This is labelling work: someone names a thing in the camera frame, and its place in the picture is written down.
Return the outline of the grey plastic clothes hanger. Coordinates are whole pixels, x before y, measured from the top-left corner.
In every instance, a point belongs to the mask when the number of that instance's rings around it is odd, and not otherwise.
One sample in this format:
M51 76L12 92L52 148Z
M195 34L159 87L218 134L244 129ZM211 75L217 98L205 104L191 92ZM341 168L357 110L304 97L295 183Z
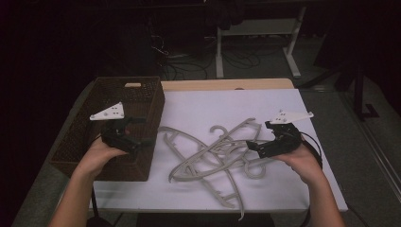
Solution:
M247 142L264 142L260 139L261 125L257 123L247 123L238 125L227 130L225 127L216 125L210 129L210 132L222 131L216 143L210 149L212 154L227 166L255 166L263 165L269 159L260 159L255 151L252 151Z
M182 160L182 162L175 166L168 175L168 181L172 180L178 182L191 182L191 181L200 181L210 193L214 195L214 197L220 202L221 205L234 209L235 206L229 203L229 200L236 199L239 207L240 218L239 220L244 219L245 216L245 208L243 204L243 200L239 193L237 184L231 174L231 172L223 166L223 162L220 158L213 154L213 157L218 161L216 164L210 160L206 160L206 163L211 166L216 166L216 169L212 169L210 173L206 171L200 172L195 167L195 163L206 153L209 152L209 147L204 144L201 140L190 135L189 133L179 131L170 127L161 127L159 132L163 132L164 138L163 140L167 144L167 146ZM195 142L198 146L197 152L193 154L191 157L185 158L181 152L176 148L175 139L177 136L182 136L186 139ZM232 194L223 196L220 191L216 190L210 181L207 180L207 177L213 174L216 174L220 171L223 171L225 176L229 179L230 186L233 188L234 192Z
M196 181L238 167L243 168L248 178L262 179L266 175L266 164L270 162L270 158L260 159L244 140L223 141L184 159L171 170L168 180Z
M243 121L243 122L241 122L240 124L238 124L238 125L244 125L244 124L247 124L247 123L255 123L254 122L254 118L248 118L248 119L246 119L245 121ZM210 147L212 147L215 143L216 143L216 141L215 142L213 142L211 145L207 145L209 148Z

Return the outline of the white table mat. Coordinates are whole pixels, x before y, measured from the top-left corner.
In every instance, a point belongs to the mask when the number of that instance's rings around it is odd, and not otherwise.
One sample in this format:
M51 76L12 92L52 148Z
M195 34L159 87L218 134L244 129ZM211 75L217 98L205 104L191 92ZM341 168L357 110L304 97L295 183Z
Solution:
M210 132L220 125L227 130L248 118L261 125L260 139L274 136L265 122L280 110L309 112L296 89L180 91L167 92L160 127L170 127L193 135L211 145L222 131ZM307 133L308 141L317 146L319 140L311 118L294 122ZM94 184L97 206L107 211L138 213L234 213L240 215L236 199L229 200L234 209L220 204L200 182L168 181L171 170L182 160L167 146L163 132L158 132L148 179L145 182L102 182ZM175 139L176 148L187 158L197 152L197 144L182 136ZM307 186L285 163L271 159L262 179L250 179L242 167L229 170L237 184L247 213L301 212L309 206ZM207 177L223 196L233 188L224 172Z

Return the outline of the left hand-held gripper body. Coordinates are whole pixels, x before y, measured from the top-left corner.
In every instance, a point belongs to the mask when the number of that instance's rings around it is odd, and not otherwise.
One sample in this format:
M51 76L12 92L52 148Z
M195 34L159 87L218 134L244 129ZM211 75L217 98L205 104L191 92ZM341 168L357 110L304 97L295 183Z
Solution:
M100 131L100 137L105 144L111 148L118 148L135 155L139 149L136 143L139 141L130 137L128 130L130 124L127 122L129 117L125 115L123 103L118 102L98 113L91 114L89 119L91 121L106 121Z

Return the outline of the dark metal stand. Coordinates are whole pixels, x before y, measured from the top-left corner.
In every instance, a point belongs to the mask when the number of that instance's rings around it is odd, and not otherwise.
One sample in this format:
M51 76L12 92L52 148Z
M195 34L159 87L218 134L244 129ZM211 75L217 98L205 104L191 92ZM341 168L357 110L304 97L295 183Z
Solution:
M363 103L364 72L359 63L345 61L339 66L329 69L316 78L298 85L298 88L312 88L320 82L335 75L339 76L334 85L337 91L345 92L349 89L351 84L354 84L353 110L360 121L364 122L366 118L379 117L378 112L372 104Z

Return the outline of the person's left hand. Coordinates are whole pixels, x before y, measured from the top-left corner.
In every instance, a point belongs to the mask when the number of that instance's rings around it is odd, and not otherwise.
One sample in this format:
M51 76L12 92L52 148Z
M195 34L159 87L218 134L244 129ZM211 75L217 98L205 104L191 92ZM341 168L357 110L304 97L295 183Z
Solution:
M118 148L111 148L101 138L97 138L84 154L75 172L79 176L86 176L94 180L112 158L122 155L126 155L126 152Z

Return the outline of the metal floor rail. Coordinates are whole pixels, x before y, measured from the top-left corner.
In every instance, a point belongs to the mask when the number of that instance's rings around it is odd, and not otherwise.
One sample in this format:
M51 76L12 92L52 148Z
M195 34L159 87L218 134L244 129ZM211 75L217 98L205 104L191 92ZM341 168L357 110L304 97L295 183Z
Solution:
M371 153L374 157L374 160L378 165L378 167L380 168L381 172L383 173L388 185L392 189L393 194L396 196L397 200L401 203L401 178L394 170L388 157L385 155L384 150L375 139L372 130L366 124L366 121L355 113L352 107L351 98L345 95L344 93L340 93L340 99L345 109L351 115L353 120L356 122L357 127L363 134L363 137L365 138L367 144L371 149Z

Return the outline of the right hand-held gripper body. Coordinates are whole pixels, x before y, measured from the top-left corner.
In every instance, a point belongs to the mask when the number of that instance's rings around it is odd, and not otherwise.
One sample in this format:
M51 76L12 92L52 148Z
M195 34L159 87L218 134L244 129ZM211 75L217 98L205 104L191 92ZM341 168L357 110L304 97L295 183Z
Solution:
M267 143L259 145L260 158L270 158L276 155L285 154L294 151L302 144L301 132L294 126L294 122L305 120L314 116L312 112L295 113L280 110L279 113L271 118L271 124L277 124L278 127L271 131L274 139Z

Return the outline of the person's right hand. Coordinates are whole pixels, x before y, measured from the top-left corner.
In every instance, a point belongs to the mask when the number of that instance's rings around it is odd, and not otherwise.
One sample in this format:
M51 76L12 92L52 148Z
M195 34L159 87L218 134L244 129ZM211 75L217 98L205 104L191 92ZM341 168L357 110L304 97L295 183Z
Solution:
M300 145L292 152L273 156L273 159L290 166L307 185L318 185L325 179L318 161L304 145Z

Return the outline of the brown woven basket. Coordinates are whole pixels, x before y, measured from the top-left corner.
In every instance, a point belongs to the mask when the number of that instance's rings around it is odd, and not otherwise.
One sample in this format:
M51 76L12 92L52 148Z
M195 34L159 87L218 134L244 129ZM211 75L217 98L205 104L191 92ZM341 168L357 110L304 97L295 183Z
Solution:
M98 78L78 98L60 140L55 143L50 164L70 176L92 141L100 134L104 121L89 116L122 102L126 116L143 117L145 124L130 124L130 137L140 141L154 139L165 105L161 81L157 77ZM96 177L99 181L145 182L148 179L155 144L139 148L110 160Z

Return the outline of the white desk frame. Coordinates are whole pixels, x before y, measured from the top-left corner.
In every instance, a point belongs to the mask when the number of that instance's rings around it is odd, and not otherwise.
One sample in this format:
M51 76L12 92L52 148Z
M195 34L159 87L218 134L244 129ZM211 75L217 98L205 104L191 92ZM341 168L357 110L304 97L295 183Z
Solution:
M217 30L217 53L216 53L216 72L217 78L224 78L223 58L221 53L221 40L224 36L248 36L248 35L289 35L289 41L283 47L283 53L288 63L292 76L298 79L301 72L296 61L292 56L303 20L306 7L300 7L295 18L283 19L255 19L244 20L238 26L232 26L229 30Z

